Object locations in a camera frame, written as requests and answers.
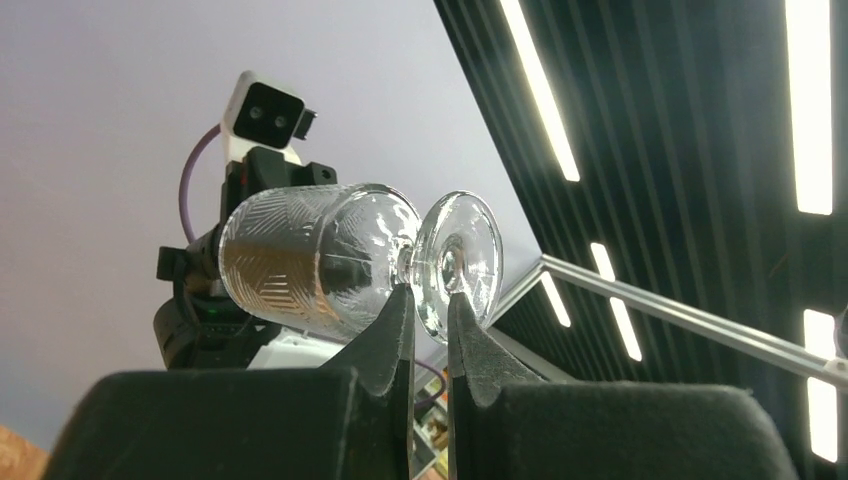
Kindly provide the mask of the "wine glass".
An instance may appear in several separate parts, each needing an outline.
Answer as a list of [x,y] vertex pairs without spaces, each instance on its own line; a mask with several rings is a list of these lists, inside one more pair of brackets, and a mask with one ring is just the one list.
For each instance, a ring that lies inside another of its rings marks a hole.
[[446,343],[455,294],[479,326],[492,324],[502,238],[488,204],[469,191],[420,215],[384,184],[285,187],[238,205],[221,230],[218,268],[241,310],[345,342],[406,285],[425,332]]

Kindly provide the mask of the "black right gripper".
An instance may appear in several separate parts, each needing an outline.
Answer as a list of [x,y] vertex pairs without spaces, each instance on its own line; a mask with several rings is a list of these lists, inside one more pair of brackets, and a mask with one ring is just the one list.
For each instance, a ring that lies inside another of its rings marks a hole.
[[336,183],[336,170],[330,166],[315,162],[297,165],[287,161],[282,152],[253,147],[240,162],[227,165],[221,188],[221,224],[241,202],[261,191]]

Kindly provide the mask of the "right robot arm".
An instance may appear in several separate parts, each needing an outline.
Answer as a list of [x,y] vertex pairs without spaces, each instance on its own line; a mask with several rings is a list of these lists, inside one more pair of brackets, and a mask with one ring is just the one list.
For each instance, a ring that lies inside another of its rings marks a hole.
[[241,162],[226,167],[221,186],[218,223],[184,248],[159,249],[156,278],[169,282],[172,298],[155,313],[153,330],[168,370],[246,368],[256,356],[286,337],[307,337],[291,328],[255,317],[229,297],[220,279],[221,231],[236,207],[271,188],[324,186],[338,183],[336,170],[310,162],[299,166],[282,153],[251,148]]

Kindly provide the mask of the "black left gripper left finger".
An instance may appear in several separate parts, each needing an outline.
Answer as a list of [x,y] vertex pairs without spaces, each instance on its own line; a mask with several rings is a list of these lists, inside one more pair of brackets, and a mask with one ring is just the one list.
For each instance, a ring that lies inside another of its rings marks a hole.
[[316,368],[121,372],[66,424],[48,479],[407,479],[414,298]]

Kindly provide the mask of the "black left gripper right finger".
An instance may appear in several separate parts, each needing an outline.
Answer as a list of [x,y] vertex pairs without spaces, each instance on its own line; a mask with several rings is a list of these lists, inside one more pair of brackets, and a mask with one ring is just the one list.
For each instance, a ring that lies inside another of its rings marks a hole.
[[546,381],[452,296],[454,479],[793,479],[771,419],[720,385]]

